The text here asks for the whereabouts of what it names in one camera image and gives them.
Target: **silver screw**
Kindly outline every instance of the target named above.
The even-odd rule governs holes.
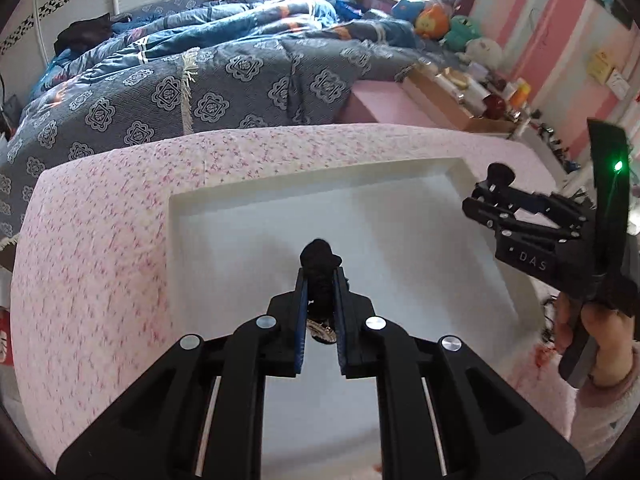
[[[180,346],[183,350],[193,350],[200,346],[200,338],[193,334],[186,335],[180,339]]]
[[[364,324],[372,330],[382,330],[386,326],[386,321],[381,317],[371,316],[364,322]]]
[[[454,335],[448,335],[442,340],[442,347],[449,352],[457,352],[462,348],[462,341]]]
[[[273,328],[277,321],[273,316],[260,316],[255,320],[255,323],[260,328]]]

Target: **hand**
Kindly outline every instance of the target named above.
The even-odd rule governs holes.
[[[567,295],[560,294],[554,306],[556,349],[563,353],[574,339],[574,332],[568,324],[571,305]],[[634,364],[634,318],[594,303],[586,304],[580,316],[585,329],[600,347],[591,371],[593,384],[608,388],[621,383]]]

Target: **green stuffed toy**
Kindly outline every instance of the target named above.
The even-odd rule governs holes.
[[[479,25],[467,16],[454,16],[450,26],[451,30],[445,35],[442,44],[453,52],[464,52],[469,41],[482,37]]]

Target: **sleeve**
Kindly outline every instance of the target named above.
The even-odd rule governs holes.
[[[634,365],[612,388],[598,388],[589,380],[578,392],[570,442],[591,471],[609,452],[640,404],[640,344],[634,346]]]

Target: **orange stuffed toy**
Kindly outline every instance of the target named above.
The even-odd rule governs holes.
[[[416,34],[428,40],[441,40],[449,28],[449,17],[439,4],[424,10],[415,20]]]

